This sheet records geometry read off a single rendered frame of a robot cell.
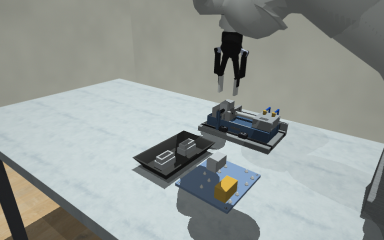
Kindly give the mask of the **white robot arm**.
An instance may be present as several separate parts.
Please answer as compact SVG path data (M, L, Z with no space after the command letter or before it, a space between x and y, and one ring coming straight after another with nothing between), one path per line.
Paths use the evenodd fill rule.
M384 0L193 0L200 15L221 15L219 27L261 39L302 14L381 75L384 80Z

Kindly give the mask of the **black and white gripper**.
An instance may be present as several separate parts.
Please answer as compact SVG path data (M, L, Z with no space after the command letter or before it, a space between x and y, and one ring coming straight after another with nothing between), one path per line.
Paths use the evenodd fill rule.
M224 83L224 71L227 65L227 61L231 58L233 62L234 70L234 83L233 83L233 94L238 94L238 88L240 79L245 77L247 57L249 51L244 50L242 47L243 35L237 32L222 32L221 37L222 44L220 47L214 48L215 59L214 59L214 73L218 75L218 90L220 93L223 91ZM221 51L223 52L221 61ZM241 61L239 66L239 54L241 52ZM220 64L221 63L221 64Z

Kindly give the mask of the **yellow rectangular block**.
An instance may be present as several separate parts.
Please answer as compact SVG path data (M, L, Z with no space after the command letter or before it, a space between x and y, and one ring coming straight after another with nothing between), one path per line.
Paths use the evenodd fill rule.
M214 187L214 198L226 203L237 191L238 180L226 176Z

